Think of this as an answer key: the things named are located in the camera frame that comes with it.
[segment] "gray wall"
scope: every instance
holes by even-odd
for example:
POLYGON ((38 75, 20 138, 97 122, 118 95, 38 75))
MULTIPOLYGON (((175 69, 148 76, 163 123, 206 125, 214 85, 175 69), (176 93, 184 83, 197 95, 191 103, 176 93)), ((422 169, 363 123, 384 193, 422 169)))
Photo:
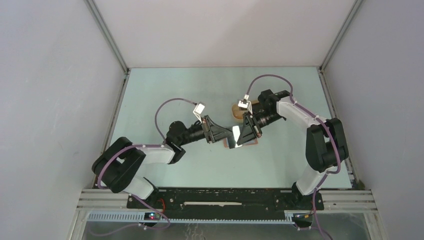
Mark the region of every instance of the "gray wall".
POLYGON ((319 65, 355 0, 96 2, 128 66, 157 68, 319 65))
POLYGON ((0 233, 65 239, 123 72, 83 0, 0 2, 0 233))
POLYGON ((423 239, 424 1, 366 0, 326 76, 389 239, 423 239))

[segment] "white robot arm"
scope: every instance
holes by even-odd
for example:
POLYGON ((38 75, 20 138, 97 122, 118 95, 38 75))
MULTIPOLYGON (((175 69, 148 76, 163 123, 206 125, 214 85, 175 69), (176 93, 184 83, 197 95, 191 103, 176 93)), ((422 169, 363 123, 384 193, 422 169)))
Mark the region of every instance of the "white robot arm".
POLYGON ((341 161, 349 156, 342 122, 337 118, 326 119, 318 115, 312 117, 296 104, 296 99, 293 96, 290 97, 288 91, 273 93, 268 89, 261 92, 258 101, 262 107, 260 112, 255 112, 254 106, 249 107, 251 103, 247 101, 246 96, 239 102, 239 107, 246 108, 248 111, 243 116, 244 123, 237 144, 242 145, 255 138, 260 138, 262 136, 261 128, 274 122, 269 119, 269 116, 273 116, 275 113, 284 119, 293 121, 306 134, 305 156, 308 166, 303 171, 301 178, 293 184, 292 190, 301 196, 311 195, 315 188, 319 188, 325 174, 337 169, 336 153, 331 143, 326 141, 329 136, 320 122, 329 128, 341 161))
POLYGON ((158 189, 138 173, 141 164, 175 164, 186 153, 183 145, 201 139, 208 143, 228 139, 229 147, 236 147, 232 127, 222 127, 208 115, 200 117, 200 113, 194 112, 199 121, 189 128, 181 121, 171 123, 164 143, 159 145, 133 145, 126 137, 118 138, 92 165, 92 171, 101 179, 98 184, 113 193, 123 191, 145 200, 158 189))

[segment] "purple cable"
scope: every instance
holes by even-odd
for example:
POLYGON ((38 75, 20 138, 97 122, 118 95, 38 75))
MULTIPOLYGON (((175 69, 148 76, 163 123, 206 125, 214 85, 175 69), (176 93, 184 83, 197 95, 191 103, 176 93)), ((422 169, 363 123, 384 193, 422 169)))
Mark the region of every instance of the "purple cable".
POLYGON ((126 228, 129 228, 129 227, 135 227, 135 226, 138 226, 138 225, 139 225, 138 223, 128 224, 128 225, 125 225, 125 226, 123 226, 123 227, 120 227, 120 228, 118 228, 118 229, 115 229, 115 230, 113 230, 113 231, 106 232, 106 233, 95 233, 95 232, 93 232, 93 231, 91 230, 91 228, 90 228, 90 227, 88 227, 88 228, 87 228, 87 231, 88 231, 91 235, 93 235, 93 236, 95 236, 95 237, 106 237, 106 236, 109 236, 109 235, 115 234, 115 233, 117 233, 117 232, 119 232, 119 231, 121 231, 121 230, 124 230, 124 229, 126 229, 126 228))
POLYGON ((251 91, 251 88, 253 86, 253 83, 255 83, 258 79, 263 78, 263 77, 274 77, 274 78, 278 78, 278 79, 281 79, 284 82, 286 82, 290 86, 290 94, 289 94, 290 101, 296 107, 300 108, 301 110, 303 110, 304 112, 306 112, 307 114, 309 114, 311 117, 315 118, 319 122, 319 124, 321 124, 321 126, 324 128, 325 132, 327 133, 328 137, 330 138, 330 142, 331 142, 332 148, 334 149, 335 158, 336 158, 336 161, 337 161, 337 170, 336 171, 329 171, 328 173, 329 174, 338 174, 338 173, 340 173, 342 161, 340 160, 339 151, 337 150, 336 142, 334 141, 334 138, 333 138, 333 136, 330 133, 330 129, 325 125, 325 123, 321 119, 319 119, 317 117, 316 114, 312 113, 311 111, 309 111, 308 109, 306 109, 305 107, 303 107, 302 105, 300 105, 299 103, 295 102, 295 100, 293 99, 293 85, 292 85, 292 83, 289 80, 285 79, 282 76, 275 75, 275 74, 263 74, 263 75, 257 76, 255 79, 252 80, 252 82, 250 83, 249 87, 247 88, 246 94, 249 95, 249 93, 251 91))
POLYGON ((171 221, 169 220, 169 218, 168 218, 165 214, 163 214, 162 212, 160 212, 160 211, 158 211, 158 210, 154 209, 153 207, 151 207, 149 204, 147 204, 146 202, 144 202, 144 201, 143 201, 141 198, 139 198, 138 196, 136 196, 136 195, 132 195, 132 197, 133 197, 133 198, 135 198, 135 199, 137 199, 137 200, 138 200, 141 204, 143 204, 144 206, 146 206, 148 209, 150 209, 150 210, 154 211, 155 213, 157 213, 157 214, 161 215, 161 216, 162 216, 162 217, 166 220, 167 225, 166 225, 166 226, 161 226, 161 227, 151 227, 151 226, 146 226, 146 225, 144 225, 144 224, 142 224, 142 223, 132 223, 132 224, 125 225, 125 226, 123 226, 123 227, 120 227, 120 228, 118 228, 118 229, 115 229, 115 230, 113 230, 113 231, 106 232, 106 233, 95 233, 95 232, 93 232, 93 231, 91 230, 91 228, 90 228, 90 227, 88 227, 87 231, 88 231, 91 235, 93 235, 93 236, 96 236, 96 237, 105 237, 105 236, 109 236, 109 235, 115 234, 115 233, 117 233, 117 232, 119 232, 119 231, 121 231, 121 230, 124 230, 124 229, 126 229, 126 228, 129 228, 129 227, 136 227, 136 226, 139 226, 139 227, 140 227, 140 226, 143 226, 143 228, 144 228, 144 229, 164 230, 164 229, 168 228, 168 227, 171 225, 171 221))
MULTIPOLYGON (((312 230, 312 229, 314 229, 314 230, 319 230, 319 228, 318 228, 318 227, 315 227, 315 226, 311 226, 310 228, 309 228, 309 227, 299 227, 296 223, 294 224, 294 227, 295 227, 295 228, 297 228, 297 229, 298 229, 298 230, 300 230, 300 231, 312 230)), ((328 236, 328 238, 330 238, 330 240, 334 240, 334 239, 331 237, 331 235, 330 235, 330 233, 329 233, 328 231, 326 231, 326 230, 322 230, 322 232, 323 232, 324 234, 326 234, 326 235, 328 236)))
POLYGON ((161 132, 161 130, 159 129, 159 126, 158 126, 158 113, 159 113, 159 111, 161 110, 161 108, 163 107, 163 106, 165 106, 165 104, 167 104, 167 103, 169 103, 169 102, 172 102, 172 101, 176 101, 176 100, 180 100, 180 101, 184 101, 184 102, 187 102, 187 103, 189 103, 189 104, 193 104, 193 105, 197 105, 197 103, 195 103, 194 101, 190 101, 190 100, 188 100, 188 99, 185 99, 185 98, 182 98, 182 97, 175 97, 175 98, 171 98, 171 99, 168 99, 168 100, 166 100, 166 101, 164 101, 160 106, 159 106, 159 108, 156 110, 156 113, 154 114, 154 125, 156 126, 156 129, 157 129, 157 131, 159 132, 159 134, 160 134, 160 136, 163 138, 163 140, 165 140, 165 136, 162 134, 162 132, 161 132))
POLYGON ((160 144, 134 144, 134 145, 131 145, 131 146, 127 146, 127 147, 122 148, 119 152, 115 153, 115 155, 113 155, 109 159, 109 161, 106 162, 106 164, 104 165, 104 167, 101 169, 100 174, 98 175, 98 178, 97 178, 97 187, 99 189, 108 189, 107 187, 103 187, 102 186, 102 184, 101 184, 102 183, 102 178, 103 178, 103 175, 106 172, 106 169, 108 169, 108 167, 112 164, 112 162, 115 159, 117 159, 117 157, 119 157, 119 155, 121 155, 122 153, 124 153, 124 152, 126 152, 126 151, 128 151, 130 149, 133 149, 133 148, 144 148, 144 147, 157 147, 157 148, 159 147, 160 148, 161 145, 160 144))
POLYGON ((281 80, 285 81, 290 86, 290 94, 289 94, 290 101, 296 107, 298 107, 299 109, 303 110, 305 113, 309 114, 311 117, 315 118, 315 120, 318 121, 319 124, 321 124, 321 126, 324 128, 325 132, 327 133, 328 137, 330 138, 331 146, 332 146, 332 148, 334 150, 335 159, 337 161, 337 170, 336 171, 328 171, 328 172, 326 172, 325 175, 324 175, 324 177, 322 177, 321 181, 318 183, 318 185, 313 190, 313 194, 312 194, 312 210, 313 210, 313 214, 315 215, 315 221, 316 221, 316 225, 317 225, 317 228, 319 230, 319 233, 321 233, 321 235, 322 235, 322 237, 324 239, 325 239, 324 233, 327 234, 330 237, 330 239, 333 239, 328 234, 328 232, 326 232, 325 230, 321 229, 320 222, 318 221, 318 216, 317 216, 317 207, 315 205, 315 198, 316 198, 318 189, 321 187, 321 185, 327 179, 328 174, 338 174, 338 173, 340 173, 340 171, 342 169, 341 168, 342 161, 340 160, 339 151, 337 150, 336 142, 335 142, 335 140, 334 140, 334 138, 333 138, 333 136, 332 136, 332 134, 330 132, 330 129, 325 125, 325 123, 321 119, 319 119, 316 114, 312 113, 311 111, 309 111, 308 109, 306 109, 305 107, 303 107, 302 105, 300 105, 299 103, 297 103, 293 99, 293 85, 292 85, 292 83, 289 80, 285 79, 284 77, 278 76, 278 75, 275 75, 275 74, 263 74, 263 75, 260 75, 260 76, 256 77, 255 79, 253 79, 252 82, 250 83, 250 85, 249 85, 249 87, 247 89, 247 92, 246 92, 247 95, 249 95, 249 92, 251 91, 251 88, 252 88, 253 83, 256 82, 258 79, 263 78, 263 77, 274 77, 274 78, 278 78, 278 79, 281 79, 281 80))
POLYGON ((163 214, 162 212, 156 210, 155 208, 153 208, 152 206, 150 206, 149 204, 147 204, 145 201, 143 201, 141 198, 139 198, 136 195, 132 195, 135 199, 137 199, 141 204, 143 204, 144 206, 146 206, 146 208, 154 211, 155 213, 159 214, 162 216, 162 218, 164 218, 167 222, 166 226, 161 226, 161 227, 151 227, 151 226, 146 226, 143 225, 146 229, 152 229, 152 230, 164 230, 167 229, 170 225, 171 225, 171 221, 169 220, 169 218, 167 216, 165 216, 165 214, 163 214))

